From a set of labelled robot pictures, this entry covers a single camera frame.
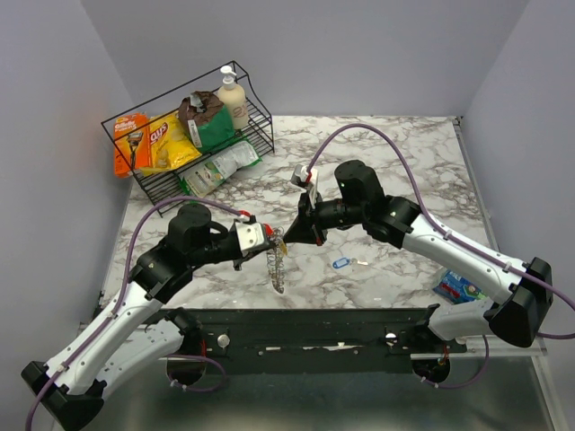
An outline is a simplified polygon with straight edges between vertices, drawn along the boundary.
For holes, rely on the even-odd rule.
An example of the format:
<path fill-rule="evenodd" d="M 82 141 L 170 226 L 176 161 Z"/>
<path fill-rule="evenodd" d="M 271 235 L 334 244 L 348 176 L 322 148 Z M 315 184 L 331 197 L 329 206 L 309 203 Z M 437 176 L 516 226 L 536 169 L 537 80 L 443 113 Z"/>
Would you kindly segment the blue key tag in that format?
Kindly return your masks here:
<path fill-rule="evenodd" d="M 345 268 L 351 264 L 351 259 L 349 258 L 339 258 L 332 263 L 334 269 Z"/>

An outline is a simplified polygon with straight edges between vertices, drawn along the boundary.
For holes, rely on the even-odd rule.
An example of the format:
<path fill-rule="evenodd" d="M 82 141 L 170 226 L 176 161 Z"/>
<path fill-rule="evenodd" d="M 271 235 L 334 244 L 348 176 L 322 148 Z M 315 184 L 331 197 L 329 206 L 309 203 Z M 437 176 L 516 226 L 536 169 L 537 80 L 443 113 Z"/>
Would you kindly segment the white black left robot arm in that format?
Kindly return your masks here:
<path fill-rule="evenodd" d="M 231 261 L 236 269 L 271 248 L 271 228 L 254 215 L 221 205 L 234 216 L 231 227 L 213 221 L 213 202 L 185 198 L 165 237 L 127 265 L 120 290 L 98 316 L 46 362 L 32 361 L 22 378 L 35 393 L 33 409 L 43 406 L 65 430 L 81 430 L 100 412 L 113 390 L 147 363 L 175 352 L 192 353 L 198 331 L 165 321 L 158 340 L 143 339 L 128 352 L 126 339 L 208 264 Z"/>

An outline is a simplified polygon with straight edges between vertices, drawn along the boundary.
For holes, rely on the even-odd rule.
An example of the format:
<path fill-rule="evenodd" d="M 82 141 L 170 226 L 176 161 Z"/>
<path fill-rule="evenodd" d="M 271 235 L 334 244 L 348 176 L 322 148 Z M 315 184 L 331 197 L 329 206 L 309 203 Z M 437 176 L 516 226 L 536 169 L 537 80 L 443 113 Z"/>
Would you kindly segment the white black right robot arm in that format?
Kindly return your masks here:
<path fill-rule="evenodd" d="M 551 292 L 539 285 L 551 279 L 547 262 L 505 257 L 426 217 L 420 205 L 385 194 L 376 172 L 359 160 L 340 164 L 334 175 L 341 197 L 324 200 L 317 190 L 317 170 L 294 169 L 291 181 L 304 193 L 284 242 L 322 246 L 329 230 L 359 225 L 372 239 L 431 259 L 471 281 L 485 299 L 432 307 L 413 330 L 414 343 L 423 351 L 478 335 L 494 335 L 515 347 L 533 344 L 553 303 Z"/>

